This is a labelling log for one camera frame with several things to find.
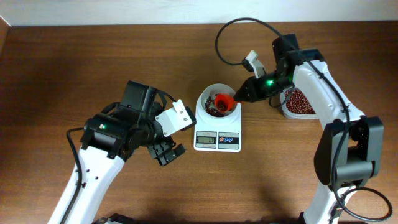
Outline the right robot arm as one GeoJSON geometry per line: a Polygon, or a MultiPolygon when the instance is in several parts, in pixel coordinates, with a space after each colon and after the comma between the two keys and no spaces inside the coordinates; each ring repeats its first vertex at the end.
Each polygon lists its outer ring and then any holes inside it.
{"type": "Polygon", "coordinates": [[[337,223],[343,212],[368,222],[368,217],[350,211],[346,203],[355,192],[367,191],[366,182],[378,175],[382,121],[367,117],[350,102],[318,49],[300,49],[293,34],[279,36],[272,48],[277,68],[270,74],[264,73],[256,58],[243,60],[255,75],[243,83],[234,100],[253,103],[296,87],[315,111],[323,129],[313,159],[319,184],[300,223],[337,223]]]}

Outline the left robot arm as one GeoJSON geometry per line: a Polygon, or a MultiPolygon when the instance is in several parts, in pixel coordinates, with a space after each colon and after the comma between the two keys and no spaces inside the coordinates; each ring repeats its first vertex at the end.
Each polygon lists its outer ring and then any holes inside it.
{"type": "Polygon", "coordinates": [[[185,152],[172,134],[196,124],[192,110],[157,88],[129,81],[120,102],[88,119],[77,149],[67,136],[75,160],[70,180],[50,223],[91,223],[103,197],[126,161],[140,147],[166,166],[185,152]]]}

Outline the orange measuring scoop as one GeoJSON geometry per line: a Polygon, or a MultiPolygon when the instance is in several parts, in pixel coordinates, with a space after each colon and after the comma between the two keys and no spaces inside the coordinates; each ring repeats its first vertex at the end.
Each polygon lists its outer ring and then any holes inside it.
{"type": "Polygon", "coordinates": [[[232,110],[233,106],[237,103],[232,96],[226,93],[219,93],[215,97],[216,109],[222,113],[232,110]]]}

